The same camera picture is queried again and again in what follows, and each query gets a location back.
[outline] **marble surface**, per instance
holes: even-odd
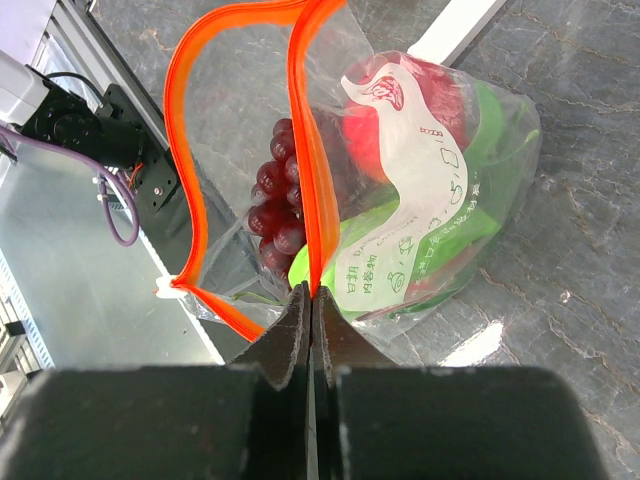
[[[222,3],[99,0],[94,15],[161,105],[175,45]],[[350,4],[374,49],[406,51],[446,0]],[[536,180],[467,288],[385,346],[404,364],[557,372],[613,479],[640,477],[638,32],[638,0],[509,0],[458,60],[457,68],[537,103],[544,142]]]

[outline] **white label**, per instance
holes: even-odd
[[[368,84],[343,77],[342,86],[354,102],[378,112],[381,165],[400,195],[398,209],[384,224],[336,258],[340,307],[373,311],[404,303],[420,241],[462,207],[467,164],[404,67],[388,63]]]

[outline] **plastic bag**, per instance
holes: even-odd
[[[207,91],[187,87],[194,63]],[[234,298],[275,318],[269,302],[288,293],[242,228],[282,117],[292,118],[307,241],[288,280],[309,281],[312,294],[326,285],[347,319],[386,339],[468,281],[522,203],[540,146],[526,97],[407,54],[374,55],[344,2],[238,4],[203,17],[165,90],[194,227],[172,285],[248,340],[265,322]]]

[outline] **white stick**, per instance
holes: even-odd
[[[449,66],[464,51],[506,0],[451,0],[409,54]]]

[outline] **orange zipper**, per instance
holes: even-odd
[[[173,281],[173,286],[197,295],[233,330],[250,342],[255,341],[264,329],[220,298],[195,286],[207,250],[207,211],[189,150],[184,121],[184,97],[189,73],[196,58],[218,33],[260,23],[291,25],[295,23],[305,4],[306,0],[241,3],[209,12],[193,24],[180,40],[169,64],[164,89],[167,137],[184,186],[193,224],[189,258],[180,275]]]
[[[320,285],[322,273],[338,247],[340,218],[329,162],[307,102],[305,56],[325,21],[344,6],[345,0],[308,0],[291,32],[287,56],[289,101],[293,130],[296,132],[311,296]]]

